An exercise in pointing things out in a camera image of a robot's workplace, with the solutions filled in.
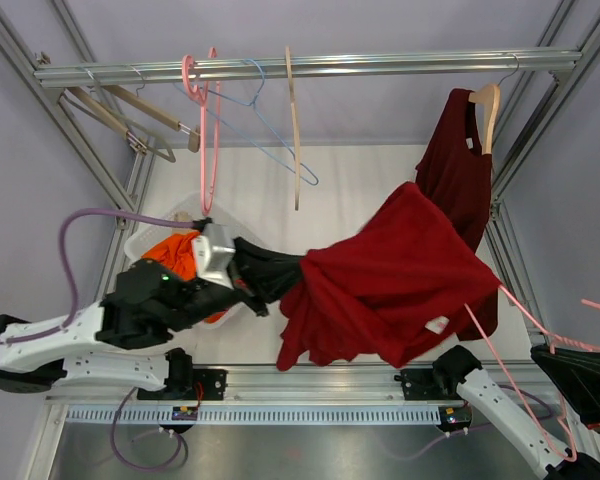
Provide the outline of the beige round hook hanger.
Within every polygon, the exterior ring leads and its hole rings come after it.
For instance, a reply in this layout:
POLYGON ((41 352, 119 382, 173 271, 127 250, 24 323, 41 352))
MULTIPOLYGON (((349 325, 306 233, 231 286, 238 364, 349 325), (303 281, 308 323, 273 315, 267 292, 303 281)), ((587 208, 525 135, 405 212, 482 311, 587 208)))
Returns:
POLYGON ((300 207, 300 190, 301 190, 301 142, 300 142, 300 131, 299 131, 299 121, 298 121, 298 113, 297 113, 297 104, 296 104, 296 92, 295 92, 295 82, 293 77, 293 69, 292 69, 292 59, 291 59, 291 48, 290 46, 285 46, 285 66, 286 66, 286 75, 288 80, 288 90, 289 90, 289 101, 290 101, 290 109, 291 109, 291 122, 292 122, 292 132, 293 132, 293 156, 294 156, 294 211, 299 211, 300 207))

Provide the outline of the dark maroon t shirt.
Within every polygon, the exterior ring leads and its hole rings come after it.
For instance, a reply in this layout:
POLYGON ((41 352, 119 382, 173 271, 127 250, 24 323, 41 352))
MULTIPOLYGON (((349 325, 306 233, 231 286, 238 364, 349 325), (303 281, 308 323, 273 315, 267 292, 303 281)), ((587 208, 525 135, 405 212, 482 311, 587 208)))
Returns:
POLYGON ((416 166, 415 182, 476 253, 490 214, 492 155, 482 151, 470 94, 461 88, 450 92, 416 166))

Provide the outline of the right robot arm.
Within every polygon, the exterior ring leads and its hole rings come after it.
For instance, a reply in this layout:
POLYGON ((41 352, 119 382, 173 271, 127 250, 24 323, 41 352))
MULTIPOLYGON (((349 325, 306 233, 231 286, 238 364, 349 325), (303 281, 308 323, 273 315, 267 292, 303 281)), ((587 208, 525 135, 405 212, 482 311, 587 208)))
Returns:
POLYGON ((444 397, 458 395, 480 411, 515 447, 539 479, 600 479, 600 462, 564 443, 540 423, 527 402, 518 405, 481 362, 457 345, 432 364, 432 384, 444 397))

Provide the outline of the light blue wire hanger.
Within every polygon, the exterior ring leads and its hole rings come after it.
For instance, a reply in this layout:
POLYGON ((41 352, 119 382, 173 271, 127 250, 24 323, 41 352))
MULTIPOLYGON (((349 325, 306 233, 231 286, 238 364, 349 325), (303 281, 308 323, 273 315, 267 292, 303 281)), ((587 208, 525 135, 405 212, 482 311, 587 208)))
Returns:
MULTIPOLYGON (((258 117, 260 122, 267 127, 267 129, 276 137, 276 139, 282 144, 282 146, 289 152, 290 156, 292 157, 292 159, 294 161, 293 147, 291 147, 283 139, 283 137, 279 134, 279 132, 271 126, 271 124, 266 120, 266 118, 262 115, 261 111, 258 109, 257 101, 259 99, 262 89, 264 88, 264 86, 266 84, 266 74, 265 74, 264 69, 255 59, 247 58, 247 59, 241 60, 241 63, 244 65, 254 66, 258 72, 258 75, 260 78, 260 85, 256 89, 253 97, 248 102, 246 102, 246 101, 241 101, 241 100, 231 97, 231 96, 227 96, 221 92, 221 84, 219 81, 217 81, 216 87, 214 89, 212 89, 212 91, 214 92, 214 97, 209 101, 209 112, 213 118, 218 118, 220 120, 220 126, 224 125, 224 126, 228 127, 232 132, 238 134, 240 137, 242 137, 244 140, 246 140, 252 147, 258 149, 259 151, 264 153, 267 157, 269 157, 270 159, 275 161, 277 164, 281 165, 286 170, 288 170, 289 172, 292 172, 294 174, 295 173, 294 166, 291 167, 288 163, 286 163, 281 158, 279 158, 278 156, 271 153, 269 150, 267 150, 266 148, 264 148, 263 146, 258 144, 255 140, 253 140, 251 137, 249 137, 246 133, 239 130, 237 127, 234 127, 232 124, 228 123, 220 116, 222 99, 227 100, 232 103, 235 103, 235 104, 238 104, 238 105, 241 105, 245 108, 250 108, 254 112, 254 114, 258 117)), ((319 184, 319 177, 316 176, 315 173, 302 162, 301 162, 301 178, 302 178, 302 181, 304 181, 305 183, 307 183, 310 186, 317 186, 319 184)))

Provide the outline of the wooden hanger with metal hook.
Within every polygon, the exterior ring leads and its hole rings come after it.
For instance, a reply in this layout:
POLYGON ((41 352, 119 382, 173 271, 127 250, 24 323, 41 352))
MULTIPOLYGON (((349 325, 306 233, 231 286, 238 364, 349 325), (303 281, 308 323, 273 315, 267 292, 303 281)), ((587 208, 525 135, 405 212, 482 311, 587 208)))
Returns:
POLYGON ((514 62, 513 71, 505 74, 497 83, 489 83, 477 91, 472 91, 468 97, 470 103, 480 105, 483 109, 483 135, 481 138, 483 155, 492 154, 495 124, 501 103, 501 84, 520 69, 520 59, 516 53, 507 53, 505 57, 514 62))

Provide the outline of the orange t shirt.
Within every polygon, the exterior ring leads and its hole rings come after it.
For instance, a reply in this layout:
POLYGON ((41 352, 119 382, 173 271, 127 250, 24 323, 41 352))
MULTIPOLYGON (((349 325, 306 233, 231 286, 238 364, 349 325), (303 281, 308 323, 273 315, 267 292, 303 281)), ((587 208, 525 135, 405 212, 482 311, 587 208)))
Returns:
POLYGON ((197 275, 192 242, 199 235, 197 230, 177 231, 146 251, 142 259, 156 261, 183 280, 191 281, 197 275))

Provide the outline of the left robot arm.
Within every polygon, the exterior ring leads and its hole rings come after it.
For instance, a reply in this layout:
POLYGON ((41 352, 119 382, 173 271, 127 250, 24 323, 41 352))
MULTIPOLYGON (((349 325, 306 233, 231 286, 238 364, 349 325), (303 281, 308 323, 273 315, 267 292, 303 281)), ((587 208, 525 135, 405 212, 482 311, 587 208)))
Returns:
POLYGON ((175 333, 220 321, 234 306, 268 315, 301 279, 300 256, 238 237, 175 234, 119 274, 113 292, 74 316, 38 323, 0 315, 0 390, 66 385, 136 389, 142 399, 201 397, 209 377, 183 348, 149 355, 175 333))

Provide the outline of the pink plastic hanger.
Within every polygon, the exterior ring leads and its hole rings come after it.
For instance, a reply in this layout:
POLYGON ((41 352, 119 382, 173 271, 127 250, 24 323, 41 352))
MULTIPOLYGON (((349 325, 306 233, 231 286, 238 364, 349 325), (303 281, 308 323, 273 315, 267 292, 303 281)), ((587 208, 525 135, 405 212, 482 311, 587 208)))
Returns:
POLYGON ((199 166, 200 166, 200 207, 208 217, 212 211, 219 163, 220 120, 214 118, 210 127, 208 117, 209 101, 214 97, 210 80, 199 80, 197 64, 192 55, 185 55, 181 61, 181 78, 185 95, 199 106, 199 166))

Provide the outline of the beige t shirt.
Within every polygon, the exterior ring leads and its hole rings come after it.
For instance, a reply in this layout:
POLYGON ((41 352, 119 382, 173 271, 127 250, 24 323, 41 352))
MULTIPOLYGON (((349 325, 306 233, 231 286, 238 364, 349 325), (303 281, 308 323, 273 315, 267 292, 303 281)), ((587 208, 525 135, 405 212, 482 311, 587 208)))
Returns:
POLYGON ((174 215, 174 220, 179 223, 191 223, 192 217, 186 211, 179 211, 174 215))

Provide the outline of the red t shirt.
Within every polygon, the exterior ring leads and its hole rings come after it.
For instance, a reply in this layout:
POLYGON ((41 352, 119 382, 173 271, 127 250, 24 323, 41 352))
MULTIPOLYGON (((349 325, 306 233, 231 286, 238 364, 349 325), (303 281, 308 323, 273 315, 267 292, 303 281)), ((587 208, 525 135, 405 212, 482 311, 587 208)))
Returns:
POLYGON ((501 284, 412 182, 356 235, 308 251, 299 267, 279 304, 280 371, 302 355, 326 366, 376 354, 400 368, 469 326, 501 284))

